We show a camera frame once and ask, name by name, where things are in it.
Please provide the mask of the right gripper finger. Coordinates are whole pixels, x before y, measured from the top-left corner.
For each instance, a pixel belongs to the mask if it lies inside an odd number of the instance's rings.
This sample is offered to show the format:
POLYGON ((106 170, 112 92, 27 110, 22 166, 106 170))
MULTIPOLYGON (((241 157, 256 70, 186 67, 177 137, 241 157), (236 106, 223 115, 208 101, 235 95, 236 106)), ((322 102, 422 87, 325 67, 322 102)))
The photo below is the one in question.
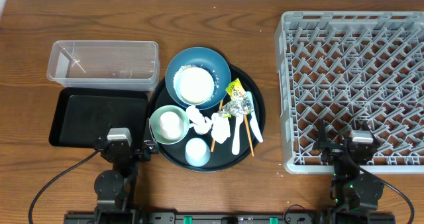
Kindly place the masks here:
POLYGON ((313 144, 313 150, 325 150, 328 147, 329 143, 327 140, 327 132, 325 130, 325 122, 324 120, 320 120, 317 140, 313 144))
POLYGON ((370 129, 370 126, 368 125, 367 121, 363 121, 361 124, 361 130, 362 131, 366 131, 367 132, 367 136, 370 137, 371 139, 375 139, 375 136, 373 134, 373 132, 370 129))

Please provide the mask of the mint green bowl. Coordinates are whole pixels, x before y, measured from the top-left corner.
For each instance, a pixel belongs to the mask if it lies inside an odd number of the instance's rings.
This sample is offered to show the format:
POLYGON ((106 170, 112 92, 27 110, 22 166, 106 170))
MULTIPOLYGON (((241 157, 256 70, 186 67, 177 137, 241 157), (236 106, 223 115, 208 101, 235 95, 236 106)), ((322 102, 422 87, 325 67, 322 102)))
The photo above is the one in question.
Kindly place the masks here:
POLYGON ((176 144, 177 142, 180 142, 187 135, 189 131, 189 119, 186 115, 186 112, 175 105, 165 105, 155 110, 155 112, 153 112, 153 114, 150 117, 150 124, 152 127, 152 132, 157 142, 166 144, 166 145, 176 144), (182 133, 182 136, 178 140, 167 140, 162 136, 159 120, 160 120, 160 116, 167 111, 172 111, 176 113, 182 120, 182 128, 184 129, 184 131, 182 133))

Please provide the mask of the white paper cup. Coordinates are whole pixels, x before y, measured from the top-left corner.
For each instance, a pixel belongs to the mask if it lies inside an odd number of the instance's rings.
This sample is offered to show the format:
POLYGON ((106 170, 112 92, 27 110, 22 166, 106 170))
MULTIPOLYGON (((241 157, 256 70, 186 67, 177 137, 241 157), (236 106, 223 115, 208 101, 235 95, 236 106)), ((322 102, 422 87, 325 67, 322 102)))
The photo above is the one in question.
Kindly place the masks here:
POLYGON ((159 125, 162 136, 167 140, 178 140, 184 131, 182 120, 172 111, 167 111, 160 116, 159 125))

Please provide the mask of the light blue cup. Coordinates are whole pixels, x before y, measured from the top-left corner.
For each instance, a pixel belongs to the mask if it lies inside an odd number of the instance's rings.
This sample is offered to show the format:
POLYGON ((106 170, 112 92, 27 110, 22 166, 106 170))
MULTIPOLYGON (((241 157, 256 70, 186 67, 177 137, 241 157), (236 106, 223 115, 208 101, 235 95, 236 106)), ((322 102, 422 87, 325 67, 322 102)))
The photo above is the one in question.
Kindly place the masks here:
POLYGON ((208 163, 211 151, 207 143, 201 138, 190 139, 185 146, 185 159, 188 164, 201 167, 208 163))

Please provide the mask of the white tissue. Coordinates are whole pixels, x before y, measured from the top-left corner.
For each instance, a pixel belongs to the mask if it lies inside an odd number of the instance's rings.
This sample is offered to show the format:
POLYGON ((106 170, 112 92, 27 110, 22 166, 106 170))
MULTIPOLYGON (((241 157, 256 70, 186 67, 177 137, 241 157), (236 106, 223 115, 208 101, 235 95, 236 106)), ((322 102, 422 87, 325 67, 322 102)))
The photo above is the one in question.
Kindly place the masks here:
POLYGON ((198 108, 194 105, 189 106, 186 110, 186 115, 191 121, 189 127, 194 128, 198 135, 205 135, 212 127, 212 121, 208 117, 204 117, 198 108))
POLYGON ((211 116, 213 124, 211 136, 220 144, 223 144, 231 136, 229 118, 231 118, 231 115, 222 111, 218 111, 211 116))

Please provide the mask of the light blue bowl with rice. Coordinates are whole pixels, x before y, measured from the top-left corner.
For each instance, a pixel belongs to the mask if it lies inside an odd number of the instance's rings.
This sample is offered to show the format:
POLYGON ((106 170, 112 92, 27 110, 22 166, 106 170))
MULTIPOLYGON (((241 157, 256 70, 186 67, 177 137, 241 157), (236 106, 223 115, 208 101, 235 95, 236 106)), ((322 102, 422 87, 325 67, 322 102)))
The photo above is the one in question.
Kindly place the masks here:
POLYGON ((173 82, 177 97, 188 105, 200 105, 208 101, 215 86, 212 75, 197 66, 181 67, 173 82))

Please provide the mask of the yellow foil snack wrapper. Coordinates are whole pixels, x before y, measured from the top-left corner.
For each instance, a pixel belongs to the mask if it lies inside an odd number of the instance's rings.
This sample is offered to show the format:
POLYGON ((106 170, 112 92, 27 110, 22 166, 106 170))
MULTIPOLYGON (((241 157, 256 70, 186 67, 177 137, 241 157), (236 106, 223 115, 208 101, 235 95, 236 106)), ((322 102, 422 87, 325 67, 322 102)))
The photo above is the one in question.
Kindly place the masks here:
POLYGON ((230 101, 223 106, 224 113, 239 117, 254 112, 253 104, 238 78, 227 86, 226 92, 230 101))

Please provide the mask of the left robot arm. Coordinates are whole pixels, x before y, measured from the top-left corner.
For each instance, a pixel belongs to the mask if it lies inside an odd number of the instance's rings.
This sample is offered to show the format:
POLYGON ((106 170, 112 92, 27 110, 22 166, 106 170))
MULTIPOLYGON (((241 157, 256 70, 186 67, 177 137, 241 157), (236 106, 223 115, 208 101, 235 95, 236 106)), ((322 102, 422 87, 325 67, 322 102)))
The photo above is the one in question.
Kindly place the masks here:
POLYGON ((142 141, 132 140, 128 128, 107 127, 106 133, 96 140, 94 149, 113 167, 95 180, 97 206, 94 211, 94 224, 101 223, 147 223, 148 216, 132 206, 138 163, 148 162, 158 153, 157 142, 147 120, 142 141))

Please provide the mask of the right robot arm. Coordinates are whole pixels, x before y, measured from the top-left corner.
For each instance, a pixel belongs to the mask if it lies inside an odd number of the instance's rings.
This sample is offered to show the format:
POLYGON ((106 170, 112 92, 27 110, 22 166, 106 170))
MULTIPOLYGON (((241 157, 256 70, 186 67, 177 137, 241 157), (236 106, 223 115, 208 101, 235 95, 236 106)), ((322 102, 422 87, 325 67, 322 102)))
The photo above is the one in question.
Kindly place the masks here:
POLYGON ((370 212, 377 210, 384 185, 360 166, 373 158, 379 146, 366 123, 335 143, 327 138, 325 123, 320 122, 313 149, 321 152, 322 162, 333 166, 330 197, 335 201, 333 207, 321 211, 320 223, 372 222, 370 212))

